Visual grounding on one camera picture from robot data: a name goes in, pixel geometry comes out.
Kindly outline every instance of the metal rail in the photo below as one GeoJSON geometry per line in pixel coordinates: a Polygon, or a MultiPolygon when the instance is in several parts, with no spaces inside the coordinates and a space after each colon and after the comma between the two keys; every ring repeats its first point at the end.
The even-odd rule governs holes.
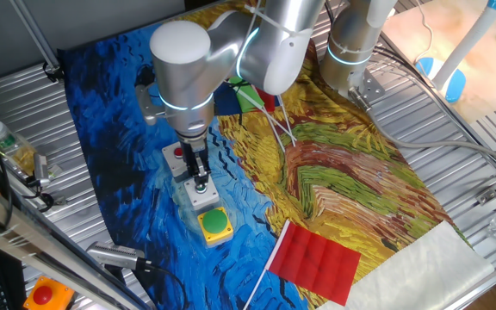
{"type": "Polygon", "coordinates": [[[26,27],[27,31],[32,36],[32,39],[35,42],[35,45],[40,49],[41,55],[47,62],[47,65],[53,70],[57,70],[60,68],[60,63],[57,60],[57,56],[53,52],[49,42],[45,38],[45,35],[41,32],[38,23],[35,22],[34,17],[30,14],[28,7],[22,0],[9,0],[10,3],[15,8],[16,13],[21,18],[24,27],[26,27]]]}
{"type": "MultiPolygon", "coordinates": [[[[6,215],[7,201],[0,196],[0,223],[4,222],[6,215]]],[[[148,308],[139,297],[105,273],[90,257],[80,257],[58,241],[62,236],[54,229],[56,227],[31,207],[23,205],[22,210],[15,208],[9,227],[7,232],[0,233],[1,251],[107,309],[148,308]]],[[[75,246],[68,241],[68,246],[75,246]]]]}

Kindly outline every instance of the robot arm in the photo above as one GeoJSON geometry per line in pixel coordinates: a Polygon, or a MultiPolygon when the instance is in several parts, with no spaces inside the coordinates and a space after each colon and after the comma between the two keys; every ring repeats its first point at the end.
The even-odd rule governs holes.
{"type": "Polygon", "coordinates": [[[300,71],[323,2],[267,1],[264,14],[272,21],[263,19],[244,45],[251,16],[237,11],[221,15],[208,31],[175,21],[154,32],[150,47],[164,110],[145,118],[153,124],[155,117],[165,117],[176,130],[197,190],[205,190],[210,173],[206,135],[214,118],[214,91],[233,75],[271,95],[287,90],[300,71]]]}
{"type": "MultiPolygon", "coordinates": [[[[247,38],[251,16],[237,11],[221,15],[208,31],[174,21],[154,32],[150,47],[164,107],[154,111],[141,103],[150,100],[146,93],[140,98],[142,90],[139,105],[149,124],[165,117],[176,130],[197,190],[205,190],[210,173],[206,135],[214,118],[214,91],[234,75],[271,95],[286,91],[300,72],[323,2],[268,0],[262,22],[247,38]]],[[[363,85],[364,68],[396,2],[351,0],[334,23],[321,71],[343,96],[363,85]]]]}

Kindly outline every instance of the white cable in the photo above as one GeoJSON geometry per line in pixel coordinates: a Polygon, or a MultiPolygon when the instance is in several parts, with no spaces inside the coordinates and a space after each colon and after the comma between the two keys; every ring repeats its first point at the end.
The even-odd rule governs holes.
{"type": "MultiPolygon", "coordinates": [[[[290,128],[290,120],[288,118],[288,114],[286,113],[286,108],[284,108],[284,101],[281,98],[281,95],[276,96],[279,100],[279,105],[281,106],[282,113],[284,114],[284,121],[286,121],[286,126],[288,127],[288,132],[290,133],[291,136],[294,136],[292,133],[292,129],[290,128]]],[[[296,141],[295,139],[292,140],[292,146],[296,147],[296,141]]]]}
{"type": "Polygon", "coordinates": [[[273,19],[271,19],[269,16],[267,16],[266,14],[262,13],[259,9],[256,9],[256,8],[253,8],[251,7],[250,5],[248,4],[245,4],[245,9],[248,9],[253,15],[255,16],[259,16],[261,17],[263,20],[265,20],[266,22],[270,23],[271,25],[281,29],[282,31],[284,31],[285,33],[287,33],[288,35],[290,35],[291,37],[294,37],[296,35],[298,35],[297,32],[295,31],[292,31],[286,27],[284,27],[283,25],[281,25],[280,23],[278,22],[275,22],[273,19]]]}
{"type": "MultiPolygon", "coordinates": [[[[259,10],[259,6],[261,3],[262,3],[262,0],[257,0],[257,4],[256,4],[256,7],[254,8],[254,10],[259,10]]],[[[240,47],[239,51],[242,51],[245,48],[246,43],[248,43],[248,37],[251,34],[251,30],[254,28],[254,23],[256,22],[256,17],[257,17],[256,14],[254,14],[251,17],[250,26],[248,26],[248,31],[246,31],[245,39],[242,41],[242,46],[240,47]]],[[[231,69],[229,69],[229,71],[232,71],[234,69],[234,67],[237,65],[237,63],[240,60],[239,56],[241,54],[242,53],[237,53],[237,57],[235,57],[235,60],[232,62],[231,69]]]]}
{"type": "Polygon", "coordinates": [[[428,29],[428,31],[430,31],[430,44],[428,45],[428,48],[425,51],[423,51],[419,56],[417,56],[417,58],[414,60],[415,64],[431,50],[431,45],[434,42],[434,31],[431,29],[430,25],[428,25],[428,23],[426,22],[426,16],[424,14],[424,11],[422,10],[422,3],[420,2],[420,0],[416,0],[416,2],[418,4],[418,9],[420,10],[420,14],[422,15],[422,24],[424,25],[424,27],[428,29]]]}
{"type": "Polygon", "coordinates": [[[281,136],[279,136],[279,134],[276,132],[275,126],[273,126],[273,124],[271,123],[271,116],[269,115],[266,116],[267,116],[267,121],[269,122],[269,126],[271,126],[271,129],[273,129],[273,133],[275,134],[276,142],[278,142],[279,146],[281,147],[282,154],[286,154],[286,152],[284,151],[284,146],[282,145],[281,136]]]}
{"type": "Polygon", "coordinates": [[[364,51],[354,51],[354,50],[350,50],[349,48],[347,47],[343,47],[341,46],[339,43],[337,43],[335,40],[334,40],[334,36],[331,35],[331,41],[332,43],[334,43],[334,45],[339,48],[342,52],[340,53],[368,53],[368,52],[371,52],[375,47],[372,46],[371,48],[369,49],[366,49],[364,51]]]}
{"type": "Polygon", "coordinates": [[[292,133],[290,133],[290,132],[289,132],[289,131],[285,128],[285,127],[283,127],[283,126],[281,125],[281,123],[279,123],[278,121],[276,121],[276,119],[275,119],[273,116],[271,116],[271,115],[270,115],[270,114],[269,114],[269,113],[265,110],[265,108],[262,108],[262,107],[261,107],[261,106],[260,106],[260,105],[259,105],[259,104],[258,104],[258,103],[254,100],[254,99],[252,99],[250,96],[246,95],[246,93],[245,93],[244,91],[240,90],[240,88],[239,88],[239,87],[233,87],[233,89],[234,89],[234,90],[236,90],[236,91],[237,91],[237,93],[238,93],[238,94],[240,94],[242,97],[246,98],[246,100],[248,100],[248,101],[251,103],[251,105],[253,105],[254,107],[256,107],[256,109],[260,110],[262,113],[264,113],[265,115],[269,116],[269,117],[270,117],[270,119],[271,119],[271,120],[272,120],[272,121],[273,121],[273,122],[274,122],[274,123],[275,123],[275,124],[276,124],[279,128],[281,128],[285,134],[287,134],[287,135],[290,137],[290,139],[292,139],[292,140],[294,140],[294,141],[297,141],[297,140],[298,140],[298,139],[297,139],[297,138],[296,138],[296,137],[295,137],[292,133]]]}

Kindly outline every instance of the metal rod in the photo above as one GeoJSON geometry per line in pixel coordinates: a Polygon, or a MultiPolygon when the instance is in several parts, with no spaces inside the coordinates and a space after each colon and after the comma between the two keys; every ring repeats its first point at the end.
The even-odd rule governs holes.
{"type": "Polygon", "coordinates": [[[468,55],[470,50],[478,43],[487,30],[496,20],[496,9],[486,8],[481,13],[474,26],[464,36],[451,55],[445,60],[445,63],[439,69],[437,75],[433,78],[432,83],[438,90],[441,90],[456,67],[461,64],[462,60],[468,55]]]}
{"type": "Polygon", "coordinates": [[[37,22],[35,22],[34,17],[30,14],[30,11],[28,10],[26,4],[22,0],[9,1],[13,5],[13,8],[15,8],[18,16],[21,18],[24,27],[26,27],[26,29],[30,33],[32,39],[34,39],[35,45],[38,46],[38,48],[40,49],[41,55],[43,55],[43,58],[47,62],[47,65],[53,70],[59,69],[60,63],[57,60],[57,56],[55,56],[55,53],[53,52],[51,46],[47,42],[47,39],[41,32],[41,29],[38,26],[37,22]]]}
{"type": "Polygon", "coordinates": [[[496,284],[496,268],[495,271],[485,279],[479,281],[466,292],[458,295],[445,309],[456,310],[463,309],[485,294],[490,288],[496,284]]]}
{"type": "MultiPolygon", "coordinates": [[[[0,196],[0,223],[7,215],[0,196]]],[[[107,309],[147,309],[148,306],[121,283],[110,281],[104,271],[89,265],[59,242],[52,225],[29,205],[13,212],[7,232],[0,233],[0,250],[78,291],[107,309]]]]}

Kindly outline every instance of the orange box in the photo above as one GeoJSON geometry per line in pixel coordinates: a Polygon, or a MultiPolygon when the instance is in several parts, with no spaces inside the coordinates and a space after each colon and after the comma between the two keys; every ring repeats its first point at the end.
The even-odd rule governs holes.
{"type": "Polygon", "coordinates": [[[65,310],[73,295],[73,289],[40,276],[30,296],[24,302],[24,307],[30,310],[65,310]]]}

